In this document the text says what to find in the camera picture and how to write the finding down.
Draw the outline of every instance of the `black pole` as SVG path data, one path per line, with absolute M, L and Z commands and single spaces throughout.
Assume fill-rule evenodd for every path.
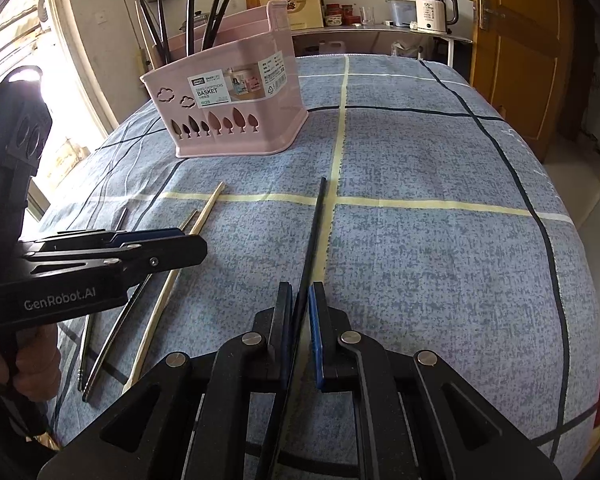
M 279 451 L 278 447 L 280 444 L 280 431 L 282 429 L 280 426 L 282 425 L 282 421 L 285 417 L 289 386 L 291 377 L 293 375 L 294 365 L 296 364 L 298 347 L 300 346 L 300 331 L 302 328 L 302 319 L 304 318 L 304 313 L 306 312 L 306 300 L 309 292 L 309 282 L 311 280 L 311 273 L 314 268 L 315 250 L 318 243 L 320 217 L 322 216 L 322 206 L 324 205 L 326 187 L 327 179 L 322 177 L 320 179 L 318 199 L 315 202 L 314 219 L 311 224 L 309 243 L 307 244 L 306 253 L 304 255 L 304 266 L 302 267 L 300 287 L 298 288 L 296 304 L 294 305 L 294 311 L 291 316 L 291 330 L 293 339 L 291 340 L 292 354 L 289 377 L 286 378 L 285 389 L 276 393 L 276 397 L 273 401 L 273 407 L 271 409 L 271 414 L 269 415 L 269 423 L 267 424 L 267 431 L 264 435 L 264 441 L 262 442 L 262 451 L 260 452 L 260 461 L 258 462 L 255 480 L 270 480 L 271 476 L 273 475 L 273 469 L 276 465 L 276 455 Z
M 155 25 L 151 19 L 149 9 L 147 9 L 146 1 L 138 0 L 138 3 L 140 4 L 140 9 L 142 10 L 142 15 L 144 16 L 144 20 L 146 21 L 147 27 L 149 27 L 149 34 L 151 35 L 151 39 L 155 43 L 155 48 L 158 51 L 158 56 L 160 56 L 162 64 L 166 65 L 167 62 L 164 59 L 164 50 L 162 49 L 162 42 L 160 41 L 160 37 L 158 36 L 158 31 L 155 30 Z
M 209 38 L 210 46 L 213 46 L 213 44 L 216 42 L 216 35 L 218 34 L 218 29 L 220 29 L 220 23 L 222 22 L 222 18 L 224 18 L 226 8 L 229 6 L 229 1 L 231 0 L 223 0 L 220 10 L 218 10 L 218 13 L 216 14 L 216 19 L 213 22 L 213 27 L 211 30 L 211 37 Z
M 187 56 L 192 56 L 194 53 L 193 23 L 195 20 L 196 0 L 187 0 Z
M 164 21 L 164 8 L 162 0 L 158 0 L 158 23 L 160 25 L 160 39 L 162 40 L 162 50 L 164 52 L 164 63 L 171 62 L 171 51 L 169 50 L 169 37 L 167 36 L 167 24 Z
M 211 4 L 211 10 L 209 11 L 209 19 L 206 22 L 205 35 L 202 39 L 202 50 L 206 50 L 209 47 L 213 46 L 213 43 L 210 43 L 209 39 L 211 37 L 211 29 L 214 26 L 214 22 L 216 21 L 216 10 L 218 10 L 218 4 L 220 0 L 213 0 Z

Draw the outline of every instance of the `plastic basket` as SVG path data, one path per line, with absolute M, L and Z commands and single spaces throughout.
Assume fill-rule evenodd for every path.
M 176 156 L 286 150 L 308 116 L 286 3 L 274 0 L 225 17 L 216 45 L 200 52 L 205 27 L 194 29 L 195 54 L 185 56 L 184 34 L 170 38 L 176 60 L 142 76 Z

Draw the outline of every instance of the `wooden door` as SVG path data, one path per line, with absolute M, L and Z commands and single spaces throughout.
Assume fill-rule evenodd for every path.
M 474 0 L 471 85 L 543 160 L 566 92 L 572 0 Z

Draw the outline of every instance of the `basket label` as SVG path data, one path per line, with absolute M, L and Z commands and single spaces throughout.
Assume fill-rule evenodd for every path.
M 231 102 L 222 70 L 190 77 L 189 85 L 199 108 Z
M 282 52 L 276 52 L 258 62 L 267 97 L 273 97 L 286 83 L 285 60 Z
M 213 70 L 188 80 L 199 108 L 261 101 L 276 95 L 286 84 L 285 61 L 282 52 L 276 52 L 257 63 Z

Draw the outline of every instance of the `screw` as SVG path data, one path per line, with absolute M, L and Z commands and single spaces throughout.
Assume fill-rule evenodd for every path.
M 438 356 L 429 350 L 423 350 L 418 354 L 418 362 L 421 365 L 433 366 L 438 362 Z
M 340 336 L 340 339 L 342 339 L 343 343 L 346 343 L 348 345 L 355 345 L 356 343 L 362 341 L 362 336 L 358 332 L 348 330 Z
M 171 368 L 177 368 L 179 366 L 182 366 L 186 361 L 187 358 L 181 352 L 173 352 L 167 355 L 167 358 L 165 359 L 167 366 Z
M 262 336 L 257 332 L 247 332 L 242 336 L 242 342 L 248 346 L 257 345 L 260 341 L 262 341 Z

